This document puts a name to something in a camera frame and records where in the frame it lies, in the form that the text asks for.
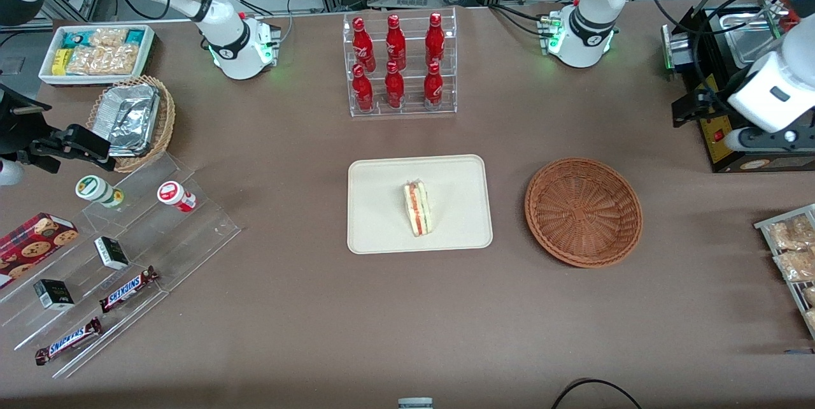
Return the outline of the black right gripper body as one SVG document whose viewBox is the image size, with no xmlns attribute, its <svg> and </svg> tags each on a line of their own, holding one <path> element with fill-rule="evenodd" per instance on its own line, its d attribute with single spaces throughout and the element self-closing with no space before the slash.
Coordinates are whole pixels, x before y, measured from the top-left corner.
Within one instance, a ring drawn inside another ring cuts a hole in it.
<svg viewBox="0 0 815 409">
<path fill-rule="evenodd" d="M 1 85 L 1 155 L 17 157 L 33 141 L 52 135 L 43 113 L 51 110 L 43 104 Z"/>
</svg>

